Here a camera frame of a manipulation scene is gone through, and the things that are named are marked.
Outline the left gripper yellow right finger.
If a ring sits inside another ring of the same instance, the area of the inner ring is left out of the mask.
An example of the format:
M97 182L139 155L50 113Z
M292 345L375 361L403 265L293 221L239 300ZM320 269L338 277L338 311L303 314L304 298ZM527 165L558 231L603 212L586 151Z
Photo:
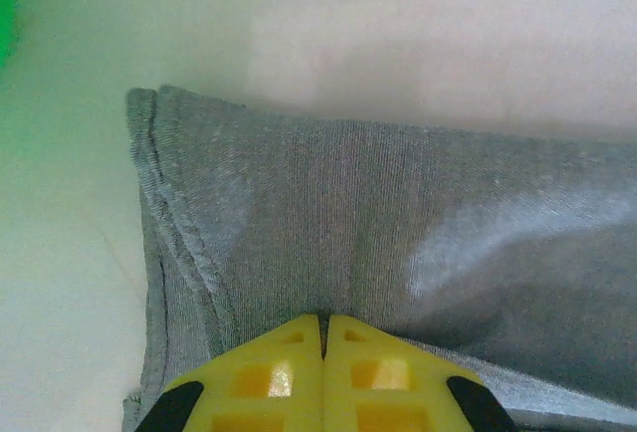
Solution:
M325 431L516 431L472 370L345 316L329 320Z

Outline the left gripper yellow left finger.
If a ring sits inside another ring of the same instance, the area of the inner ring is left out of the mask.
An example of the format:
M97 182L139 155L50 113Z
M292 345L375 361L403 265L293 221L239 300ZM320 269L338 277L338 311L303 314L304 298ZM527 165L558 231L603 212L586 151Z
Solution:
M303 315L175 378L138 431L320 431L319 320Z

